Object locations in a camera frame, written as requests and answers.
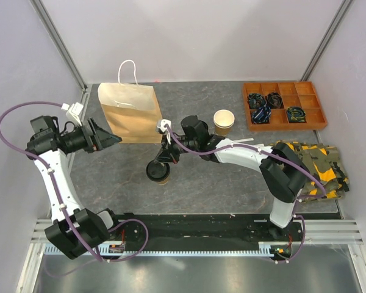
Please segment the brown paper bag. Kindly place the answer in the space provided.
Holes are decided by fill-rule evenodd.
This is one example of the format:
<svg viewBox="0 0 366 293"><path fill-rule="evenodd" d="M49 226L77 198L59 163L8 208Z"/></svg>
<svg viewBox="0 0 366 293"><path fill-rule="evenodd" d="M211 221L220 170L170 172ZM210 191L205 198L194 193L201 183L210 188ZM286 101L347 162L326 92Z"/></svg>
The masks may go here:
<svg viewBox="0 0 366 293"><path fill-rule="evenodd" d="M120 70L128 62L133 64L133 84L121 81ZM131 59L123 61L118 70L116 82L102 82L98 87L99 103L112 133L123 143L160 143L162 135L156 126L162 113L154 87L138 83Z"/></svg>

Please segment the stack of paper cups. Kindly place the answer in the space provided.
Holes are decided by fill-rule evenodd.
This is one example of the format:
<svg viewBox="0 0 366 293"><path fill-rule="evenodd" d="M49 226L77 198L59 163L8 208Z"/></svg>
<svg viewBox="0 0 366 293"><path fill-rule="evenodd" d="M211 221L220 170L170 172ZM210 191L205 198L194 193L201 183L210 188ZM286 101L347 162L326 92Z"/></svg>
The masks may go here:
<svg viewBox="0 0 366 293"><path fill-rule="evenodd" d="M226 136L230 133L235 122L234 114L226 109L218 110L214 113L213 123L215 125L215 133L220 136Z"/></svg>

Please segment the single brown paper cup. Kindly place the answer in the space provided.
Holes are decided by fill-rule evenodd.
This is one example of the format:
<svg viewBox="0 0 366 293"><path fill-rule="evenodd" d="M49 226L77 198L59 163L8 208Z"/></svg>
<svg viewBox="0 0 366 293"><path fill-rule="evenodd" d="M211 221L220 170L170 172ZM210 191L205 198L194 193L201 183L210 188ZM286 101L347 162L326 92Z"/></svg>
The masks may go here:
<svg viewBox="0 0 366 293"><path fill-rule="evenodd" d="M169 179L170 179L169 176L166 176L164 178L158 179L156 181L156 184L163 186L163 185L165 185L169 181Z"/></svg>

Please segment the stack of black lids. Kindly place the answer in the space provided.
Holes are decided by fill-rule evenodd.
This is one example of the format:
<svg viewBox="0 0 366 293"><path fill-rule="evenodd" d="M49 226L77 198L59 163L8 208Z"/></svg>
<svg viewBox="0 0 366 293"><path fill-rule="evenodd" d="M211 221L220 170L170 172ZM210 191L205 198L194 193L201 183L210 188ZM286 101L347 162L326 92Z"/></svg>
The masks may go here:
<svg viewBox="0 0 366 293"><path fill-rule="evenodd" d="M203 128L206 130L206 132L209 132L208 124L204 121L202 121Z"/></svg>

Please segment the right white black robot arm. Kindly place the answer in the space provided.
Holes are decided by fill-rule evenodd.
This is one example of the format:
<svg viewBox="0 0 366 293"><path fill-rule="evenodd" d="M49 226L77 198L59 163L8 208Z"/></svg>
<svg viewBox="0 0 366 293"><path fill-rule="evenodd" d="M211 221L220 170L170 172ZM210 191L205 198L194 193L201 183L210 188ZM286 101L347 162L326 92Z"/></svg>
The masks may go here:
<svg viewBox="0 0 366 293"><path fill-rule="evenodd" d="M274 197L268 235L277 241L288 235L295 203L310 174L296 153L285 143L250 145L210 134L208 125L196 115L185 117L181 127L184 133L180 136L171 130L169 120L158 121L161 149L146 166L147 177L155 183L164 183L170 175L169 164L178 163L184 153L198 155L205 161L255 170L262 174Z"/></svg>

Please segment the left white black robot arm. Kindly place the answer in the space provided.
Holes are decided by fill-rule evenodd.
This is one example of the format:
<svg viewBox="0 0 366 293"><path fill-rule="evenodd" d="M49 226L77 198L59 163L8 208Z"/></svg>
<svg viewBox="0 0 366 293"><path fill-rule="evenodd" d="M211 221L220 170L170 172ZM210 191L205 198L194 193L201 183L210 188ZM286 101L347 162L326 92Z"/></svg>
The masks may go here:
<svg viewBox="0 0 366 293"><path fill-rule="evenodd" d="M68 155L83 150L104 150L122 141L88 119L87 125L71 132L60 131L57 117L39 116L31 120L34 135L27 143L27 156L40 171L51 204L52 225L45 229L48 241L65 256L76 259L107 240L121 235L121 224L109 208L98 213L83 207L68 168Z"/></svg>

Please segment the upper wrapped straw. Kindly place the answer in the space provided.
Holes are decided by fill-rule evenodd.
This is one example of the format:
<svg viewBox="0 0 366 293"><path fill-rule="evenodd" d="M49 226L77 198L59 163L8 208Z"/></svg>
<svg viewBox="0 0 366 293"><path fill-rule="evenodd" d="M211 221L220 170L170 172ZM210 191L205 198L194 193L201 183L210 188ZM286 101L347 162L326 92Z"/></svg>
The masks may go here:
<svg viewBox="0 0 366 293"><path fill-rule="evenodd" d="M233 143L245 143L245 142L252 142L254 139L253 138L246 138L246 139L238 139L238 140L233 140Z"/></svg>

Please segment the rolled blue striped sock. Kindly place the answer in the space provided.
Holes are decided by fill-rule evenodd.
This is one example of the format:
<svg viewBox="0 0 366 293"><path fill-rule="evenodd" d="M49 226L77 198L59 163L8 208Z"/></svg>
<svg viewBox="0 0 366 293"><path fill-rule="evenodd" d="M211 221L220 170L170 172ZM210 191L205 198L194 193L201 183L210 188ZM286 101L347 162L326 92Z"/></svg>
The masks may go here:
<svg viewBox="0 0 366 293"><path fill-rule="evenodd" d="M256 109L251 114L251 120L253 124L268 124L271 117L271 108L268 105L264 105Z"/></svg>

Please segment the rolled sock top left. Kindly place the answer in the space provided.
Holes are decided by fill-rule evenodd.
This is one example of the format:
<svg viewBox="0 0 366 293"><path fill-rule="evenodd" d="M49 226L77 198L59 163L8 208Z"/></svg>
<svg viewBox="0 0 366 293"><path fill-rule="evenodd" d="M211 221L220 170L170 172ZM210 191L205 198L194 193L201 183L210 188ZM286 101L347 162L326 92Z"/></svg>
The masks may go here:
<svg viewBox="0 0 366 293"><path fill-rule="evenodd" d="M250 109L258 109L266 105L265 97L260 93L250 93L247 97Z"/></svg>

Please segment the rolled brown sock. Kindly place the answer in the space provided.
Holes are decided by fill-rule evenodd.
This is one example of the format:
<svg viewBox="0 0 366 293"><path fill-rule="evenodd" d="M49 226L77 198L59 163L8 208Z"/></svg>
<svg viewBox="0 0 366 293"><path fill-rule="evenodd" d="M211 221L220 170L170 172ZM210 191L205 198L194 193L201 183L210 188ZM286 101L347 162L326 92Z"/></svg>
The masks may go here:
<svg viewBox="0 0 366 293"><path fill-rule="evenodd" d="M272 109L282 109L283 100L278 92L271 92L267 95L267 103Z"/></svg>

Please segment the rolled blue yellow sock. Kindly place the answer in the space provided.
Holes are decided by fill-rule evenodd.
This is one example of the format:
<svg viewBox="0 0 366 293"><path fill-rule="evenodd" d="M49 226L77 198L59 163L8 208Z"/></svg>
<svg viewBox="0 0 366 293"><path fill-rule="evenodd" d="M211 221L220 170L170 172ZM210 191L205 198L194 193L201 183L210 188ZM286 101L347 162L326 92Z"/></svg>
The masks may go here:
<svg viewBox="0 0 366 293"><path fill-rule="evenodd" d="M300 107L288 107L286 109L286 115L289 123L305 123L306 122L306 113Z"/></svg>

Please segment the orange compartment tray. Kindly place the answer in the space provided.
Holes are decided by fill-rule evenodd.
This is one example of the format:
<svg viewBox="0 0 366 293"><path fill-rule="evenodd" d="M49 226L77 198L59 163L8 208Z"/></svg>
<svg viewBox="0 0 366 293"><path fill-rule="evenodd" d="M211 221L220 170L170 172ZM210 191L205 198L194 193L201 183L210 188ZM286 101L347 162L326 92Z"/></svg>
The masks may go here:
<svg viewBox="0 0 366 293"><path fill-rule="evenodd" d="M248 97L260 94L267 98L269 94L277 93L280 101L271 110L268 122L257 124L253 122L253 103ZM242 85L242 98L245 106L247 127L251 131L302 131L322 130L328 122L321 106L320 99L311 81L274 81L246 82ZM298 107L306 114L303 122L292 121L287 109Z"/></svg>

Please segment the camouflage cloth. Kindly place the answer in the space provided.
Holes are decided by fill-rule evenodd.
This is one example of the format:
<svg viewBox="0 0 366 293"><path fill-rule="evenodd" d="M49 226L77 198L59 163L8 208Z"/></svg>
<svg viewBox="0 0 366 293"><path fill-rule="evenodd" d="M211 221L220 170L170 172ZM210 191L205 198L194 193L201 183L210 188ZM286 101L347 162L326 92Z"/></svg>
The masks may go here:
<svg viewBox="0 0 366 293"><path fill-rule="evenodd" d="M303 187L301 202L336 200L350 190L350 180L336 147L297 141L284 143L296 153L326 191L324 194L314 181L308 180Z"/></svg>

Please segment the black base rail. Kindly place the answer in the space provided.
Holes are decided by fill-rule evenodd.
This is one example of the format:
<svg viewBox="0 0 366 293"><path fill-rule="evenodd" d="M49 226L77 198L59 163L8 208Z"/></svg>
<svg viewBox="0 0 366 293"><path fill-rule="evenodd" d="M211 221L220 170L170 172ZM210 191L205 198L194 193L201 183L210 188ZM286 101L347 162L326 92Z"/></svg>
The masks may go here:
<svg viewBox="0 0 366 293"><path fill-rule="evenodd" d="M110 239L122 240L136 251L255 249L261 242L298 242L302 239L300 222L279 228L268 214L121 214L123 225L111 232Z"/></svg>

